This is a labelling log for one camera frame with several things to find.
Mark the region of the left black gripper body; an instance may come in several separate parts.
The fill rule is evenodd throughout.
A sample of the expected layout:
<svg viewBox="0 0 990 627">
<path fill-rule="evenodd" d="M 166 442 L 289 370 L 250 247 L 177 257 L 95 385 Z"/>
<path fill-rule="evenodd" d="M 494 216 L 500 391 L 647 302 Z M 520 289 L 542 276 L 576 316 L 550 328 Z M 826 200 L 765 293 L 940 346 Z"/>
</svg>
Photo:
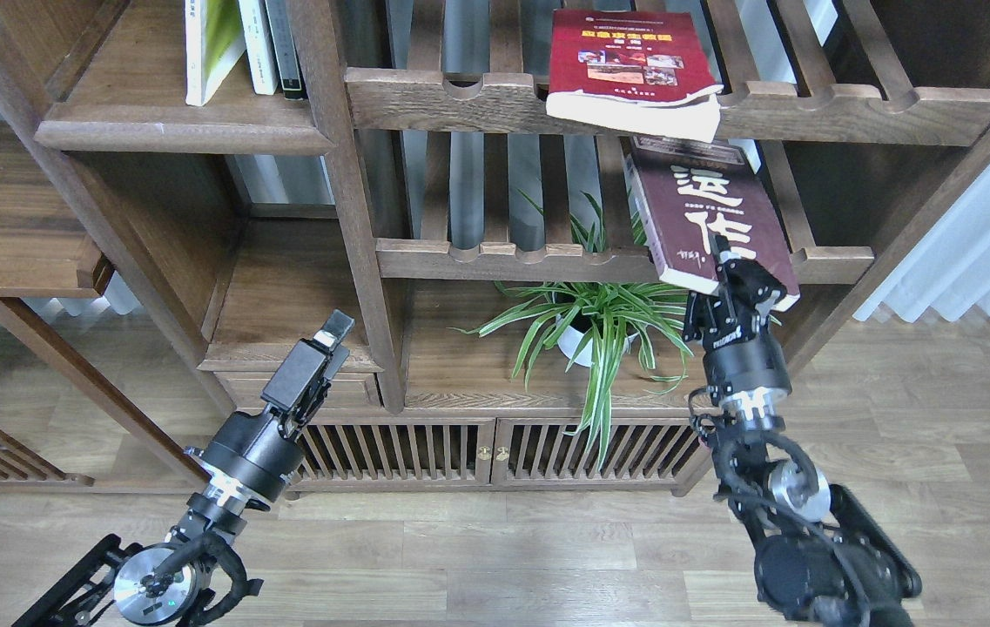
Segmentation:
<svg viewBox="0 0 990 627">
<path fill-rule="evenodd" d="M 348 354 L 340 338 L 297 342 L 261 392 L 263 410 L 236 410 L 204 449 L 196 449 L 211 473 L 202 496 L 217 507 L 275 503 L 304 460 L 297 437 L 327 398 Z"/>
</svg>

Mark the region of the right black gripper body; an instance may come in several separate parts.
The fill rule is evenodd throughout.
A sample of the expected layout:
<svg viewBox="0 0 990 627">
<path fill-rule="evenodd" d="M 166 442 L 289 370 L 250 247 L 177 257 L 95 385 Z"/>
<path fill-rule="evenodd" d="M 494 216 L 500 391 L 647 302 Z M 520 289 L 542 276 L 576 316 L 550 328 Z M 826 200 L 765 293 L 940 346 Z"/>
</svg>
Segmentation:
<svg viewBox="0 0 990 627">
<path fill-rule="evenodd" d="M 721 260 L 715 270 L 714 293 L 689 293 L 683 339 L 702 342 L 715 406 L 773 408 L 792 390 L 784 352 L 769 330 L 769 313 L 788 290 L 754 260 Z"/>
</svg>

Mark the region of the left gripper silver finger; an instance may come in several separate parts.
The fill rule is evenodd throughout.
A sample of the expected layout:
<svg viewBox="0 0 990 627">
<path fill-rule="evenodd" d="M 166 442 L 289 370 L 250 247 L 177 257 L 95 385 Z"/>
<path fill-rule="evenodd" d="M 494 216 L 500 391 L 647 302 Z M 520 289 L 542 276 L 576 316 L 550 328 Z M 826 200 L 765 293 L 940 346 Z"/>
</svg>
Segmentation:
<svg viewBox="0 0 990 627">
<path fill-rule="evenodd" d="M 355 320 L 341 310 L 333 310 L 323 326 L 315 334 L 313 341 L 324 349 L 335 349 L 350 334 L 355 326 Z"/>
</svg>

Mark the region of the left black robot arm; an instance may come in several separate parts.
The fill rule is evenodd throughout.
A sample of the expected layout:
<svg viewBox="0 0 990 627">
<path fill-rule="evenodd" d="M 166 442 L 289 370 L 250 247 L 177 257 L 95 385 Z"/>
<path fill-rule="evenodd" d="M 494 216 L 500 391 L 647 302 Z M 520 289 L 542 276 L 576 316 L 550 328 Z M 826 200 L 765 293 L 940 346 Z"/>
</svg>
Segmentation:
<svg viewBox="0 0 990 627">
<path fill-rule="evenodd" d="M 232 413 L 204 448 L 185 452 L 211 477 L 161 543 L 121 547 L 108 535 L 17 620 L 18 626 L 89 626 L 110 607 L 132 624 L 203 626 L 228 614 L 261 581 L 248 578 L 233 540 L 244 509 L 267 511 L 303 463 L 297 438 L 348 357 L 354 320 L 336 310 L 302 339 L 261 392 L 256 415 Z"/>
</svg>

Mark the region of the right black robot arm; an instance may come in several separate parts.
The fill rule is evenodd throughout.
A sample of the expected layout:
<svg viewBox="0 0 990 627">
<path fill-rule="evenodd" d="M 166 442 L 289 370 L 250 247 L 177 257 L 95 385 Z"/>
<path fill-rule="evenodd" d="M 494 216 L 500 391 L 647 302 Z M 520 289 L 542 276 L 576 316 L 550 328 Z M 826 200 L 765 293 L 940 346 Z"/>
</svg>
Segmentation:
<svg viewBox="0 0 990 627">
<path fill-rule="evenodd" d="M 857 497 L 784 434 L 776 404 L 791 384 L 769 314 L 788 290 L 722 235 L 712 253 L 717 283 L 690 294 L 684 338 L 703 345 L 703 393 L 718 414 L 690 424 L 711 452 L 715 499 L 756 551 L 758 599 L 790 622 L 909 626 L 902 602 L 923 589 L 917 571 Z"/>
</svg>

